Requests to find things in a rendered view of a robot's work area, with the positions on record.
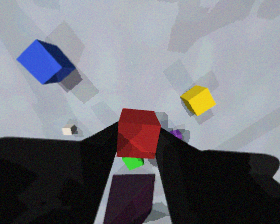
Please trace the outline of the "yellow block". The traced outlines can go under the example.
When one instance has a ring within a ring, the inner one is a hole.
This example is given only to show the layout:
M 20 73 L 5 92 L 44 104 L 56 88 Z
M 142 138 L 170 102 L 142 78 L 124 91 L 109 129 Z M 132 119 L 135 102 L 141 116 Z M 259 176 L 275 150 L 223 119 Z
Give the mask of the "yellow block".
M 180 97 L 188 110 L 197 116 L 216 105 L 208 89 L 197 85 Z

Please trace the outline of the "red block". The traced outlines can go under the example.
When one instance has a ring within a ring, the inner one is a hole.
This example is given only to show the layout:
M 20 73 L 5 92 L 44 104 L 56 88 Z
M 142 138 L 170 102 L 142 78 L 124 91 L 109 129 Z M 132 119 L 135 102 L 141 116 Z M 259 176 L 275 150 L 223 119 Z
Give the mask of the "red block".
M 117 157 L 154 159 L 160 129 L 154 111 L 123 108 L 118 122 Z

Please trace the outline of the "blue block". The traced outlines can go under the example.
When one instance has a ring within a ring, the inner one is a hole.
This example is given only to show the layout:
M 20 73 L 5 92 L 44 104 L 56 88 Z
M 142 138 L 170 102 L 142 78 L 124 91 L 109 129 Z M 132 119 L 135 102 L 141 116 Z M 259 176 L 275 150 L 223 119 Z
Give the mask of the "blue block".
M 38 39 L 16 60 L 42 85 L 61 82 L 76 69 L 57 45 Z

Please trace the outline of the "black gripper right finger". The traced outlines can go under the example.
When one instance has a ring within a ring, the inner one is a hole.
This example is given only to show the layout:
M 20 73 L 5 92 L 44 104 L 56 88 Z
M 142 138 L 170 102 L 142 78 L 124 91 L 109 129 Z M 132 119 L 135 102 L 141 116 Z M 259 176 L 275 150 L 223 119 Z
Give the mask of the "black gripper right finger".
M 161 127 L 155 153 L 172 224 L 191 224 L 218 171 L 266 174 L 272 178 L 280 161 L 265 153 L 199 150 Z

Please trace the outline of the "green block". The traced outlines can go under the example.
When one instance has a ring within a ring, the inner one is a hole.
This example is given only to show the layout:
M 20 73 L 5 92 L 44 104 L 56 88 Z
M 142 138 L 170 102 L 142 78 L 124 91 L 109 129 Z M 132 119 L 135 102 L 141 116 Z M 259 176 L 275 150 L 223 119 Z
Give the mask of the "green block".
M 122 157 L 122 160 L 124 161 L 129 170 L 144 165 L 144 158 Z

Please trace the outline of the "small purple block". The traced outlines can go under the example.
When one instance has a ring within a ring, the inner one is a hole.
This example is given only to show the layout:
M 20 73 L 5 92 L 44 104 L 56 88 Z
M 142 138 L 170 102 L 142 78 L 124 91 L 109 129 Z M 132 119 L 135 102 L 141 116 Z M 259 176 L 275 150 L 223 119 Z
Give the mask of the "small purple block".
M 173 130 L 173 131 L 170 131 L 170 133 L 182 140 L 182 134 L 180 133 L 179 130 Z

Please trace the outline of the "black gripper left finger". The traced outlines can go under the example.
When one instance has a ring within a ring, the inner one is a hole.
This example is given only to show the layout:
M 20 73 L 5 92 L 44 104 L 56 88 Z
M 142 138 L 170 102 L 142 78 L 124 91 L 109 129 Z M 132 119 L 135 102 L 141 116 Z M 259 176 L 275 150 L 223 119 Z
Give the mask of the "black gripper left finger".
M 70 176 L 78 224 L 94 224 L 117 152 L 118 122 L 81 141 L 0 137 L 0 177 Z

